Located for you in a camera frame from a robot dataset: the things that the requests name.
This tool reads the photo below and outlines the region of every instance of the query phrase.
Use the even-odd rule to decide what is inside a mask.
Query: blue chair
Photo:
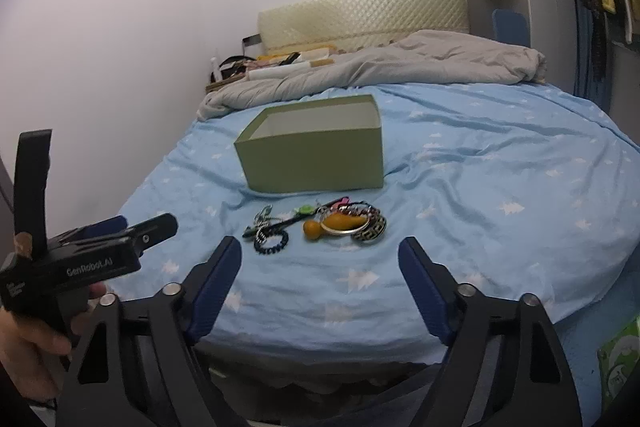
[[[494,40],[504,44],[531,47],[527,20],[521,13],[497,9],[491,15],[494,22]]]

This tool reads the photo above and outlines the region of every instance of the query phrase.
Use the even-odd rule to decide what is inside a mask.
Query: metal screw
[[[458,293],[463,297],[473,297],[476,294],[476,287],[465,282],[458,286]]]
[[[525,293],[522,296],[522,301],[527,306],[538,306],[540,304],[540,299],[538,299],[533,293]]]
[[[116,301],[116,296],[113,293],[105,293],[100,297],[100,306],[111,306]]]
[[[170,282],[169,284],[165,284],[162,288],[162,293],[165,295],[177,295],[180,293],[182,286],[180,286],[177,282]]]

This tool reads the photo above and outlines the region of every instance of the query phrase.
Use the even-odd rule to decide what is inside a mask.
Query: green box
[[[602,410],[618,395],[640,358],[640,315],[598,350]]]
[[[258,192],[383,185],[380,112],[370,94],[269,107],[235,146]]]

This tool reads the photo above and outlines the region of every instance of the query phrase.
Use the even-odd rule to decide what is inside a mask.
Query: headboard
[[[466,0],[313,0],[261,12],[269,55],[334,44],[348,52],[418,30],[469,32]]]

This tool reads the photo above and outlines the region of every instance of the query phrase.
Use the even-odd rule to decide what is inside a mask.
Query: beige blanket
[[[209,93],[198,108],[199,120],[322,92],[330,87],[377,84],[516,84],[545,78],[545,57],[462,33],[422,30],[385,48],[337,55],[333,66],[292,74],[284,79],[246,80]]]

